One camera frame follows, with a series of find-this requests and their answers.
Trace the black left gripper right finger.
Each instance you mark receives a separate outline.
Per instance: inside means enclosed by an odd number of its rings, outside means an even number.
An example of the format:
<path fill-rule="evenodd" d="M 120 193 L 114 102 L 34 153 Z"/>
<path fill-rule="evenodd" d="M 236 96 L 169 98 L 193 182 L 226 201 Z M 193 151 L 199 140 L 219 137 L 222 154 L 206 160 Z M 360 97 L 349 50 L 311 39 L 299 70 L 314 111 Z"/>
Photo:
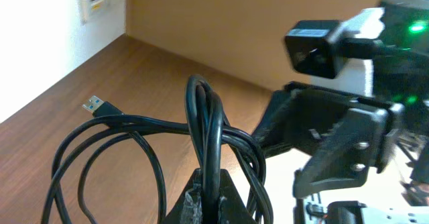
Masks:
<path fill-rule="evenodd" d="M 219 224 L 256 224 L 246 209 L 227 170 L 221 169 Z"/>

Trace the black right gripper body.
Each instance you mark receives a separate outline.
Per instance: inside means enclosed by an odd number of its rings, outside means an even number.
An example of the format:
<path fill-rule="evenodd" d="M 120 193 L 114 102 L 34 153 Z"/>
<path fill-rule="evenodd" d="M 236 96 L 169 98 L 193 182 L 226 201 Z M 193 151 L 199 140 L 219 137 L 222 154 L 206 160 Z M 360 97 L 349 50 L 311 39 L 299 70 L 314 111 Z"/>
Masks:
<path fill-rule="evenodd" d="M 292 124 L 296 149 L 312 157 L 320 143 L 331 135 L 334 127 L 351 108 L 366 111 L 385 109 L 389 113 L 389 132 L 385 142 L 389 145 L 390 161 L 393 142 L 402 126 L 403 105 L 298 82 L 291 82 L 285 89 L 302 91 L 295 100 L 295 122 Z"/>

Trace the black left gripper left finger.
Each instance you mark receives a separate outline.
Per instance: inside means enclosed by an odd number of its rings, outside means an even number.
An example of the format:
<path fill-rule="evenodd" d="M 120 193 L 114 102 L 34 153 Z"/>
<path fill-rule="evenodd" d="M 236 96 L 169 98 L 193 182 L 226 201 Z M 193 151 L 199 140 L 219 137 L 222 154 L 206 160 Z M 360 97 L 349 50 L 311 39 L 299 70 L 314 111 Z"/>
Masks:
<path fill-rule="evenodd" d="M 202 223 L 202 171 L 197 168 L 192 173 L 172 210 L 162 224 Z"/>

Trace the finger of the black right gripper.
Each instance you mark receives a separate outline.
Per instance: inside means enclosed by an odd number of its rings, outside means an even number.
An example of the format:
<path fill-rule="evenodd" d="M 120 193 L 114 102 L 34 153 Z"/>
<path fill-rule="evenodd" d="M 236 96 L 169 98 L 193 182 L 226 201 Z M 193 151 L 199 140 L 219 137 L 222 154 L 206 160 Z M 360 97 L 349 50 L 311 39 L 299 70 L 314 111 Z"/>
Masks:
<path fill-rule="evenodd" d="M 251 136 L 261 148 L 265 158 L 271 158 L 294 149 L 292 124 L 295 122 L 295 100 L 301 90 L 274 91 L 265 112 Z"/>
<path fill-rule="evenodd" d="M 363 186 L 371 167 L 380 173 L 389 162 L 388 132 L 385 109 L 349 109 L 295 178 L 294 197 Z"/>

